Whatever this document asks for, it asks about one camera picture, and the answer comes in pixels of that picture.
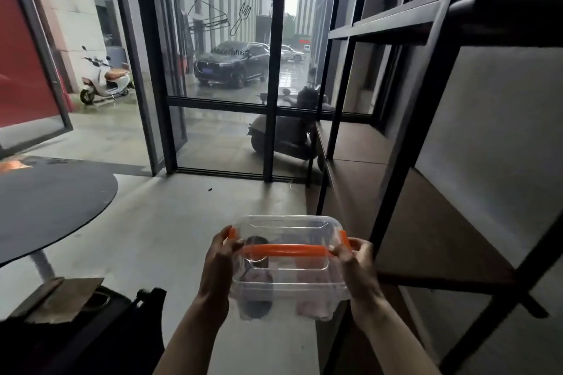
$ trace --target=gray tabletop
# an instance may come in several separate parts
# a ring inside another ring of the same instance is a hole
[[[116,177],[87,162],[0,173],[0,266],[74,233],[116,193]]]

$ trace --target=plastic container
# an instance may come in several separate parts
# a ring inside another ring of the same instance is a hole
[[[229,237],[245,240],[233,257],[230,297],[243,319],[260,319],[277,308],[330,320],[338,303],[350,298],[341,266],[330,245],[350,246],[334,218],[252,215],[233,225]]]

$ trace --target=red door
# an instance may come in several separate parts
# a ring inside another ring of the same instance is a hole
[[[0,149],[64,128],[18,0],[0,0]]]

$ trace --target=black car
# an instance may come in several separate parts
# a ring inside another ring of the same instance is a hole
[[[228,83],[241,88],[250,79],[268,78],[270,52],[263,45],[227,41],[196,57],[194,74],[202,85]]]

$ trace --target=car grille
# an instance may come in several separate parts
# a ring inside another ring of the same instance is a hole
[[[203,69],[204,68],[210,68],[213,70],[213,73],[218,73],[219,72],[219,64],[216,63],[210,63],[207,61],[198,61],[197,64],[198,70],[201,71],[203,73]]]

